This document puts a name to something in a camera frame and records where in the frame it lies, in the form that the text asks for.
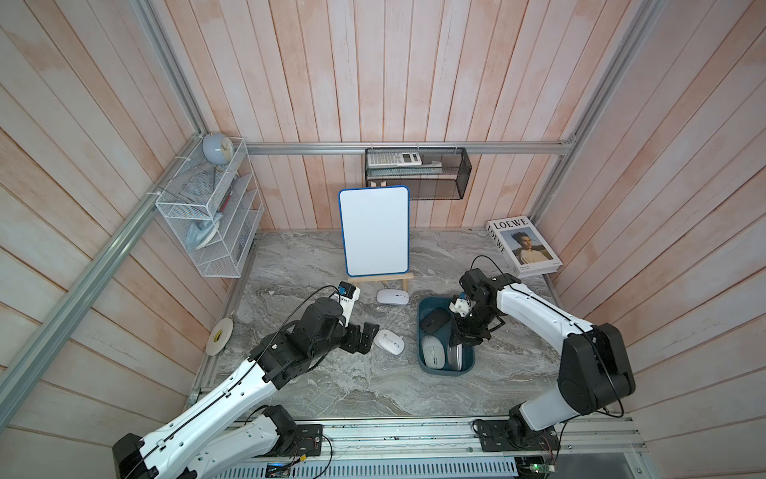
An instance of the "wooden easel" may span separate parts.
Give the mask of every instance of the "wooden easel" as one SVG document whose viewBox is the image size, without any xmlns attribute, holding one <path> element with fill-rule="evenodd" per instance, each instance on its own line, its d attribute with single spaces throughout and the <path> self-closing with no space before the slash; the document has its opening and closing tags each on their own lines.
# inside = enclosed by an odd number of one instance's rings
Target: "wooden easel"
<svg viewBox="0 0 766 479">
<path fill-rule="evenodd" d="M 401 289 L 410 292 L 408 290 L 410 286 L 410 280 L 414 278 L 412 273 L 401 274 L 376 274 L 375 276 L 349 276 L 348 282 L 358 287 L 361 283 L 369 283 L 371 281 L 396 281 L 401 280 Z"/>
</svg>

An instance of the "white wire mesh organizer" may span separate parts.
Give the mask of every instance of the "white wire mesh organizer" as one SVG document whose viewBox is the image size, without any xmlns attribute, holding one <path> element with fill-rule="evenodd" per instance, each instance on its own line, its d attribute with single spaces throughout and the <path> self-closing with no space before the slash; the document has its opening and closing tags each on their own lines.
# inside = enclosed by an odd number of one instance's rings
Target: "white wire mesh organizer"
<svg viewBox="0 0 766 479">
<path fill-rule="evenodd" d="M 157 198 L 157 209 L 185 248 L 190 228 L 200 228 L 221 213 L 210 241 L 203 248 L 187 248 L 202 276 L 240 277 L 264 214 L 252 165 L 243 162 L 244 141 L 232 138 L 232 142 L 236 150 L 227 166 L 208 162 L 200 142 Z"/>
</svg>

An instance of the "tape roll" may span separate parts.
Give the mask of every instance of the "tape roll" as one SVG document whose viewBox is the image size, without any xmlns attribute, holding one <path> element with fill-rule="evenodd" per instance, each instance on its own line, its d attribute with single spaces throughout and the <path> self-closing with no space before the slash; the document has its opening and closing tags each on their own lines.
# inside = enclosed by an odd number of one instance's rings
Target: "tape roll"
<svg viewBox="0 0 766 479">
<path fill-rule="evenodd" d="M 205 346 L 205 354 L 208 356 L 215 356 L 220 353 L 226 346 L 229 338 L 231 337 L 231 331 L 234 330 L 234 321 L 231 318 L 224 318 L 218 321 L 213 331 L 208 338 L 208 345 Z"/>
</svg>

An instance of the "wall shelf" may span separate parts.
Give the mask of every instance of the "wall shelf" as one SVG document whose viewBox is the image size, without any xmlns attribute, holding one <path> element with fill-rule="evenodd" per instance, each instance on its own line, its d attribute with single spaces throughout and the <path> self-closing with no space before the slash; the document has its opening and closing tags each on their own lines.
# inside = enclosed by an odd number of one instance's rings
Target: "wall shelf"
<svg viewBox="0 0 766 479">
<path fill-rule="evenodd" d="M 389 153 L 391 149 L 367 149 Z M 464 148 L 402 148 L 396 153 L 418 153 L 422 166 L 371 168 L 365 155 L 367 186 L 407 186 L 410 200 L 463 199 L 471 175 L 471 161 Z"/>
</svg>

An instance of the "book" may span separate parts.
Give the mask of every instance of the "book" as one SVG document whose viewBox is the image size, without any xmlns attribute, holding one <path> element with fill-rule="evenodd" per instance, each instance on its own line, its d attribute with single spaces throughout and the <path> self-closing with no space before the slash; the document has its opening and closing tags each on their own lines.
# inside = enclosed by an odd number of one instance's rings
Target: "book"
<svg viewBox="0 0 766 479">
<path fill-rule="evenodd" d="M 488 221 L 486 229 L 516 277 L 555 273 L 561 260 L 526 216 Z"/>
</svg>

